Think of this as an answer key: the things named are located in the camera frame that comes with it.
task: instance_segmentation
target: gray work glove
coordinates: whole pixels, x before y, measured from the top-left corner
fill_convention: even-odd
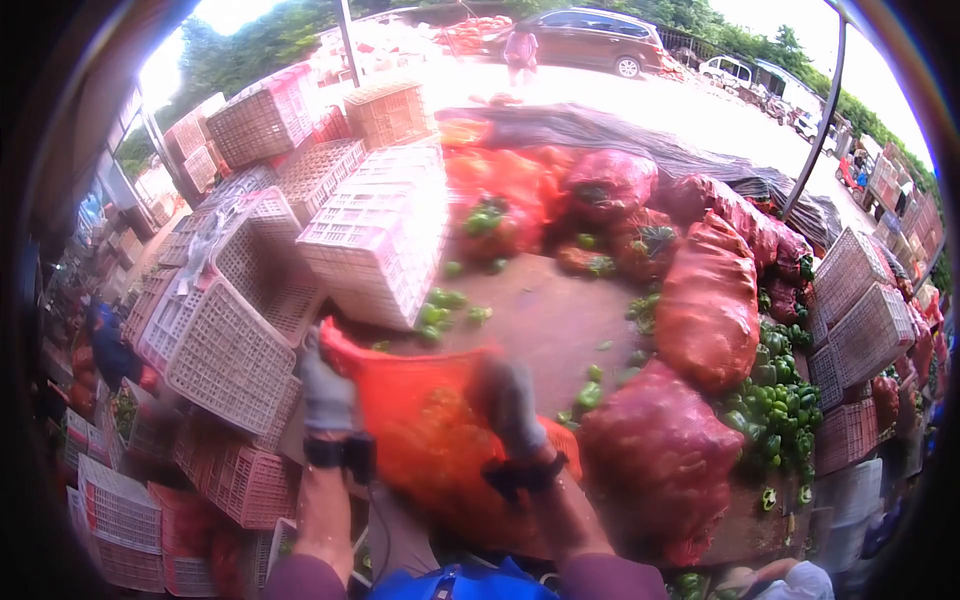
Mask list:
[[[486,355],[468,393],[473,409],[487,418],[510,458],[528,458],[546,444],[546,429],[537,421],[533,378],[525,366]]]
[[[310,327],[300,355],[303,424],[307,431],[352,431],[356,389],[320,357],[319,327]]]

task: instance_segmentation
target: wrist strap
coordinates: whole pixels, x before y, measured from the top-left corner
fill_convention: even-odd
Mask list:
[[[520,499],[516,492],[520,488],[534,493],[548,489],[568,462],[566,454],[557,452],[557,458],[549,465],[521,466],[514,461],[506,461],[487,464],[481,474],[488,485],[513,504]]]

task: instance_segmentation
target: metal pole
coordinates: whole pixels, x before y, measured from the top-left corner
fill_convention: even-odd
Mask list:
[[[926,263],[926,271],[924,276],[920,278],[917,283],[914,284],[914,289],[919,290],[922,285],[926,282],[927,278],[930,277],[930,274],[933,272],[934,265],[937,264],[937,261],[940,260],[940,254],[944,251],[944,246],[947,245],[947,232],[944,231],[944,239],[940,240],[940,245],[937,246],[937,251],[933,253],[933,257]]]
[[[340,37],[344,40],[344,52],[347,53],[347,63],[350,66],[353,86],[360,87],[360,71],[357,69],[357,62],[353,58],[353,44],[350,43],[350,6],[348,6],[347,0],[334,2],[333,6],[337,10],[337,21],[340,23]]]
[[[847,52],[847,17],[841,11],[837,11],[837,18],[840,20],[840,36],[837,39],[837,64],[833,69],[833,83],[830,86],[830,94],[827,96],[827,104],[824,106],[823,116],[820,119],[820,127],[817,128],[817,137],[813,140],[813,146],[810,147],[810,154],[806,157],[806,164],[797,177],[797,183],[790,190],[790,195],[783,205],[783,221],[790,216],[797,199],[804,192],[806,181],[810,179],[810,173],[813,172],[813,165],[817,163],[820,157],[820,151],[824,147],[824,141],[827,139],[827,131],[830,128],[830,119],[833,118],[833,112],[837,108],[837,100],[840,98],[840,76],[843,74],[843,59]]]

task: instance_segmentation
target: forearm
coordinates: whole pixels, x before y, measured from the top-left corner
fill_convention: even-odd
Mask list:
[[[546,444],[531,462],[548,465],[556,456]],[[583,554],[613,554],[593,507],[566,469],[547,490],[530,493],[530,506],[558,566]]]
[[[756,570],[758,581],[776,581],[783,579],[790,569],[800,564],[796,559],[780,559]]]
[[[333,439],[330,434],[321,434]],[[300,480],[294,554],[329,564],[344,583],[353,570],[350,544],[350,501],[343,470],[308,465]]]

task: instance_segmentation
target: person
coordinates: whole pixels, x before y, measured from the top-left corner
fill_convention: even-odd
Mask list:
[[[317,338],[312,330],[301,355],[305,450],[313,444],[330,447],[354,435],[353,384],[321,360]],[[559,569],[564,597],[665,600],[660,572],[615,556],[587,497],[565,469],[555,468],[563,464],[563,455],[547,441],[537,421],[529,372],[492,356],[479,371],[481,384],[475,389],[480,399],[471,406],[486,416],[513,465],[541,475],[536,486],[527,488],[530,510]],[[345,475],[331,462],[313,458],[307,462],[300,483],[298,538],[292,554],[272,569],[261,594],[264,600],[347,597],[353,555]],[[449,599],[454,586],[455,600],[557,597],[509,558],[499,569],[471,564],[440,567],[417,520],[385,488],[371,485],[369,492],[372,600]]]
[[[153,392],[159,375],[133,352],[120,332],[120,320],[109,305],[93,299],[86,308],[86,335],[93,350],[93,362],[112,392],[120,389],[124,377],[147,392]]]
[[[738,566],[716,587],[724,589],[732,589],[741,600],[833,600],[827,572],[796,559],[779,559],[756,571]]]
[[[520,21],[507,37],[507,44],[503,48],[503,58],[507,62],[507,72],[510,74],[510,86],[516,87],[516,76],[521,71],[524,74],[524,83],[533,80],[537,73],[537,36],[530,31],[530,26]]]

